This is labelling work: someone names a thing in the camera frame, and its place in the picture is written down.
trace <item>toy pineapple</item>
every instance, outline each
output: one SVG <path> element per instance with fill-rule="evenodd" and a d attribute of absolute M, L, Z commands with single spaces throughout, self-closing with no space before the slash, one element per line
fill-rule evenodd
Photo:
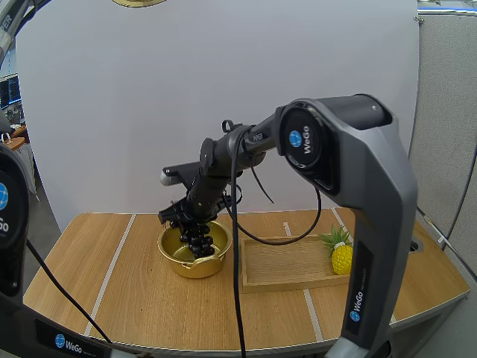
<path fill-rule="evenodd" d="M 353 259 L 353 244 L 349 240 L 350 233 L 343 232 L 343 227 L 338 230 L 331 225 L 331 233 L 322 233 L 324 244 L 331 249 L 329 255 L 332 259 L 333 270 L 337 274 L 349 274 L 351 272 L 351 260 Z"/>

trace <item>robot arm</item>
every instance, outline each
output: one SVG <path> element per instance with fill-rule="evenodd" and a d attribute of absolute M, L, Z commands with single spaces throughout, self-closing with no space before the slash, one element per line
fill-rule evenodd
<path fill-rule="evenodd" d="M 205 139 L 200 162 L 164 168 L 162 182 L 187 195 L 159 213 L 167 221 L 204 223 L 223 208 L 232 152 L 243 134 L 238 172 L 277 148 L 292 168 L 356 213 L 353 269 L 341 337 L 329 358 L 372 357 L 386 333 L 404 275 L 417 182 L 397 133 L 397 119 L 368 95 L 298 99 L 257 126 L 234 125 Z"/>

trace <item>computer monitor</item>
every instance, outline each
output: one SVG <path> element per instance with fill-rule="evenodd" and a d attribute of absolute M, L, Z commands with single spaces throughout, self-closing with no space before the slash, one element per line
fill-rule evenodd
<path fill-rule="evenodd" d="M 0 82 L 0 107 L 2 109 L 8 107 L 9 104 L 20 101 L 21 99 L 18 76 Z"/>

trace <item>golden bowl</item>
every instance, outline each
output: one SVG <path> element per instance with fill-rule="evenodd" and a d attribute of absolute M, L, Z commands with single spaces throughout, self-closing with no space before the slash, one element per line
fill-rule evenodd
<path fill-rule="evenodd" d="M 157 240 L 161 253 L 169 259 L 172 269 L 187 278 L 204 278 L 220 271 L 227 250 L 232 245 L 232 234 L 227 227 L 218 222 L 209 222 L 209 236 L 214 240 L 212 247 L 215 253 L 211 256 L 194 258 L 187 243 L 180 241 L 178 228 L 167 228 Z"/>

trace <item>wooden table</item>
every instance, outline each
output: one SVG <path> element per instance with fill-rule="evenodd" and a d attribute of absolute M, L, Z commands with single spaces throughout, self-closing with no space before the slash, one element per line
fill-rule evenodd
<path fill-rule="evenodd" d="M 327 233 L 331 224 L 337 227 L 341 220 L 354 234 L 354 214 L 343 208 L 335 211 L 323 210 L 314 233 Z M 258 236 L 282 236 L 285 222 L 291 234 L 299 234 L 314 217 L 311 210 L 250 213 L 241 214 L 239 221 Z M 218 220 L 231 226 L 228 216 Z M 232 252 L 216 275 L 185 279 L 159 253 L 157 237 L 162 230 L 155 215 L 82 214 L 70 223 L 46 263 L 113 341 L 171 356 L 210 355 L 207 351 L 237 356 Z M 391 324 L 396 341 L 402 339 L 401 332 L 421 322 L 428 322 L 428 334 L 432 334 L 470 289 L 418 223 L 414 235 L 424 249 L 408 258 Z M 347 288 L 345 284 L 241 294 L 247 349 L 281 356 L 329 349 L 340 334 Z M 24 302 L 78 333 L 99 337 L 43 270 L 38 271 Z M 415 339 L 422 343 L 425 338 Z"/>
<path fill-rule="evenodd" d="M 5 144 L 12 151 L 15 151 L 16 149 L 20 148 L 22 145 L 25 144 L 25 138 L 23 138 L 23 137 L 12 138 L 11 141 L 4 142 L 3 144 Z"/>
<path fill-rule="evenodd" d="M 18 127 L 11 135 L 10 138 L 25 138 L 25 143 L 30 142 L 30 138 L 28 137 L 27 126 L 22 125 Z"/>

